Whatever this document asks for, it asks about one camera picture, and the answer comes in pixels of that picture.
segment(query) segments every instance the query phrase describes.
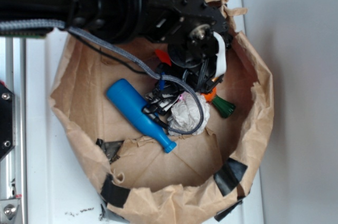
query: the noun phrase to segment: black wire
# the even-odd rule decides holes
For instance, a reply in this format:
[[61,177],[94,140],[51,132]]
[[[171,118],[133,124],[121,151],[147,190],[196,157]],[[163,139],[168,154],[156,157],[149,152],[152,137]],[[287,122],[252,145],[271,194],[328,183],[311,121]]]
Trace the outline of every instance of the black wire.
[[77,40],[79,40],[81,43],[83,43],[84,45],[88,46],[89,48],[91,48],[92,50],[98,52],[99,54],[105,56],[106,58],[110,58],[115,60],[116,62],[119,62],[120,64],[124,65],[125,67],[127,67],[130,71],[133,71],[134,73],[138,73],[138,74],[147,74],[144,71],[138,71],[136,69],[134,69],[133,67],[131,67],[128,63],[126,63],[125,61],[118,59],[116,57],[114,57],[113,55],[110,55],[106,52],[103,52],[99,49],[97,49],[95,46],[91,45],[89,42],[87,42],[86,40],[84,40],[83,38],[79,37],[78,35],[72,34],[72,36],[74,36]]

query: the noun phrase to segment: crumpled paper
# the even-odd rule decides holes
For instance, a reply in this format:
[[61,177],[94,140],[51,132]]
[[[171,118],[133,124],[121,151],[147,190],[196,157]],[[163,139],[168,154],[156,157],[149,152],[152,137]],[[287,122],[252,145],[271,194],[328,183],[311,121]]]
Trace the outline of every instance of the crumpled paper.
[[[197,97],[203,109],[203,123],[201,127],[192,135],[201,134],[210,118],[210,105],[206,102],[205,97],[197,93]],[[179,101],[171,108],[171,115],[168,117],[169,126],[173,129],[189,131],[196,127],[201,119],[201,115],[196,101],[188,92],[182,93]],[[180,136],[171,130],[168,133],[172,136]]]

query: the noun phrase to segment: white surface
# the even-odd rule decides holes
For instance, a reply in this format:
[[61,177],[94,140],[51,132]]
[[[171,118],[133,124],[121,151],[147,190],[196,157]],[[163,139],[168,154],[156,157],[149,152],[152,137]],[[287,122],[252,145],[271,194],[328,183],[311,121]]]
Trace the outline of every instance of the white surface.
[[261,166],[266,224],[337,223],[337,0],[243,0],[251,43],[274,75]]
[[[229,7],[241,6],[231,0]],[[243,29],[242,17],[237,18]],[[65,34],[27,42],[27,188],[29,223],[101,223],[101,199],[83,173],[64,130],[47,103]],[[117,223],[104,220],[104,223]],[[207,224],[217,223],[210,219]],[[221,223],[262,224],[260,179],[251,194]]]

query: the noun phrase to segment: black electrical tape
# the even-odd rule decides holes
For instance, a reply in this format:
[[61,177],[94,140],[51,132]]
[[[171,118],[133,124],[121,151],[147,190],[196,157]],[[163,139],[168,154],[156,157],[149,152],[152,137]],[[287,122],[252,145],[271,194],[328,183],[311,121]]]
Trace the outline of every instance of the black electrical tape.
[[220,213],[218,213],[217,215],[214,216],[214,219],[218,222],[220,222],[222,219],[224,219],[228,214],[230,214],[233,209],[236,208],[236,206],[238,206],[239,204],[242,204],[242,200],[238,201],[236,204],[234,204],[233,206],[229,207],[228,209],[225,209],[224,211],[221,211]]
[[103,199],[114,207],[123,208],[126,203],[130,189],[126,189],[117,186],[112,183],[113,177],[111,174],[107,174],[106,180],[101,190],[101,196]]
[[223,167],[213,175],[223,197],[237,187],[247,168],[246,165],[229,158]]

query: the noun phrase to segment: black screw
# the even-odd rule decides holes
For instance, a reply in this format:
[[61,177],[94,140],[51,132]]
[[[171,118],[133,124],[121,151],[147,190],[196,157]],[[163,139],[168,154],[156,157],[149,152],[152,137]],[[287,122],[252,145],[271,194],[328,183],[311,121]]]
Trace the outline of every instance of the black screw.
[[85,24],[86,19],[83,17],[76,17],[73,19],[73,25],[76,27],[81,27]]
[[202,5],[201,5],[201,7],[202,7],[203,9],[206,9],[206,8],[208,7],[208,4],[207,4],[206,2],[203,2]]
[[188,4],[188,1],[187,0],[182,0],[182,5],[183,6],[186,6]]

